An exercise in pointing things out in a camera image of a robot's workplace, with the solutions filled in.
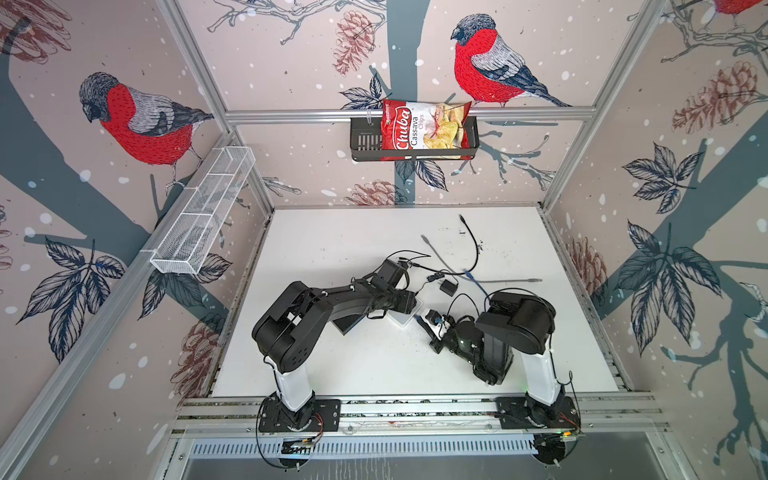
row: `white table surface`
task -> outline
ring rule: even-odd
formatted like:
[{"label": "white table surface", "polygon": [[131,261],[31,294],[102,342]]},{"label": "white table surface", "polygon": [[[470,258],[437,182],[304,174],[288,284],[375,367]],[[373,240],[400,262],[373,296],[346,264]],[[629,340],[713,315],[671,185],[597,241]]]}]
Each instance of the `white table surface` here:
[{"label": "white table surface", "polygon": [[[267,308],[294,280],[310,287],[341,286],[352,276],[374,270],[401,249],[432,253],[425,234],[454,270],[469,268],[475,259],[472,238],[459,221],[462,214],[481,244],[473,270],[479,280],[541,278],[540,283],[484,284],[489,293],[521,286],[548,300],[557,310],[552,338],[554,365],[562,382],[573,371],[577,392],[611,392],[616,383],[565,276],[538,212],[533,207],[457,207],[398,209],[278,210],[270,225],[214,396],[264,396],[275,390],[272,370],[262,362],[251,330]],[[436,258],[417,260],[441,269]],[[417,290],[427,273],[409,270]],[[419,294],[425,306],[444,313],[452,298],[440,291],[441,280]],[[459,280],[482,311],[483,293]],[[451,314],[476,316],[462,297]],[[518,393],[525,391],[522,362],[515,358],[501,385],[487,386],[472,375],[471,366],[444,349],[429,348],[426,332],[411,320],[401,329],[390,319],[364,319],[345,336],[333,325],[323,330],[306,361],[317,395],[418,395]]]}]

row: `black mounting plate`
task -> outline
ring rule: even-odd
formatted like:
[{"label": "black mounting plate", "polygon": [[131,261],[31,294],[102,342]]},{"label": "black mounting plate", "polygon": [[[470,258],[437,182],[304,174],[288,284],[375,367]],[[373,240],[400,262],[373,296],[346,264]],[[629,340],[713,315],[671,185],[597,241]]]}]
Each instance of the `black mounting plate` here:
[{"label": "black mounting plate", "polygon": [[[291,431],[288,425],[288,419],[284,418],[282,409],[280,408],[280,400],[274,397],[267,397],[264,399],[264,407],[262,408],[262,415],[259,421],[259,432],[262,433],[296,433]],[[309,426],[307,426],[302,432],[319,432],[320,425],[314,418],[314,414],[320,415],[323,419],[323,431],[324,432],[338,432],[339,431],[339,416],[341,415],[341,400],[334,399],[317,399],[315,400],[312,408],[313,417],[310,420]]]},{"label": "black mounting plate", "polygon": [[[566,406],[563,415],[566,416],[571,422],[576,425],[581,425],[581,419],[579,419],[578,413],[571,414],[571,410],[574,410],[574,401],[571,397],[564,397],[563,404]],[[531,424],[528,421],[528,407],[525,406],[525,397],[497,397],[496,398],[496,411],[498,412],[498,420],[502,424],[502,430],[520,430],[520,429],[535,429],[536,425]],[[548,429],[574,429],[573,424],[568,420],[560,417],[555,420],[551,420],[546,425]]]}]

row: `pine cone illustration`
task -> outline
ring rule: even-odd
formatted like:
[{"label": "pine cone illustration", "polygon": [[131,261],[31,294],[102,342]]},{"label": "pine cone illustration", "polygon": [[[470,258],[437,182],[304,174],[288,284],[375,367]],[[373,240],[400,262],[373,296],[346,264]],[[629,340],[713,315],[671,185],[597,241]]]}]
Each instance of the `pine cone illustration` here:
[{"label": "pine cone illustration", "polygon": [[184,337],[179,358],[181,368],[170,378],[170,382],[176,384],[174,393],[181,395],[178,409],[185,399],[203,393],[204,382],[214,361],[218,343],[219,335],[203,322],[195,323]]},{"label": "pine cone illustration", "polygon": [[672,116],[672,130],[685,127],[688,134],[715,124],[730,123],[740,109],[757,96],[757,69],[748,61],[719,70],[685,101],[683,109]]},{"label": "pine cone illustration", "polygon": [[373,24],[357,10],[344,14],[344,20],[336,26],[336,50],[333,67],[346,76],[349,70],[357,71],[373,51]]},{"label": "pine cone illustration", "polygon": [[374,180],[372,184],[355,184],[355,190],[352,190],[351,197],[344,197],[344,200],[351,205],[359,207],[365,205],[396,205],[406,201],[405,196],[397,191],[395,185],[384,180]]},{"label": "pine cone illustration", "polygon": [[45,63],[59,48],[70,50],[71,37],[63,20],[72,20],[51,0],[0,0],[0,38],[4,41],[20,20],[29,26],[18,34],[11,55],[19,60]]},{"label": "pine cone illustration", "polygon": [[576,266],[576,271],[592,300],[599,305],[605,303],[605,280],[608,274],[603,256],[589,246],[587,237],[580,241],[572,237],[571,244],[566,244],[566,250],[571,255],[571,261]]}]

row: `bird head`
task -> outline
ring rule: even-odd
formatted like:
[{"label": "bird head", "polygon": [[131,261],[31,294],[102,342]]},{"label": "bird head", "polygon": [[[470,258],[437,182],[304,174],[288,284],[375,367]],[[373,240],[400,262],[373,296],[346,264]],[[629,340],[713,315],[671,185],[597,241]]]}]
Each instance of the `bird head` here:
[{"label": "bird head", "polygon": [[459,45],[466,46],[467,42],[481,30],[495,30],[496,22],[493,21],[490,15],[485,13],[475,13],[474,15],[467,15],[456,25],[451,34],[451,40],[456,40]]},{"label": "bird head", "polygon": [[80,85],[80,103],[83,104],[83,113],[88,121],[92,122],[97,118],[101,121],[110,121],[109,104],[107,95],[109,91],[117,87],[120,82],[112,75],[104,72],[96,72],[89,76]]}]

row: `black metal basket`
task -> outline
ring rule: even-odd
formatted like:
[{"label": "black metal basket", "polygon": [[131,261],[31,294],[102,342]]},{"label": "black metal basket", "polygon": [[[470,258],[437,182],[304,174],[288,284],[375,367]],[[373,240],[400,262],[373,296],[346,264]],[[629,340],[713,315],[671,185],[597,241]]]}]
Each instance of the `black metal basket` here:
[{"label": "black metal basket", "polygon": [[478,122],[475,117],[467,117],[464,122],[464,135],[469,139],[469,148],[435,148],[419,150],[382,150],[382,118],[371,117],[371,123],[366,118],[351,118],[352,127],[349,129],[349,147],[355,161],[380,161],[384,157],[405,157],[408,161],[425,160],[458,160],[457,158],[440,158],[443,155],[454,157],[475,158],[480,137]]}]

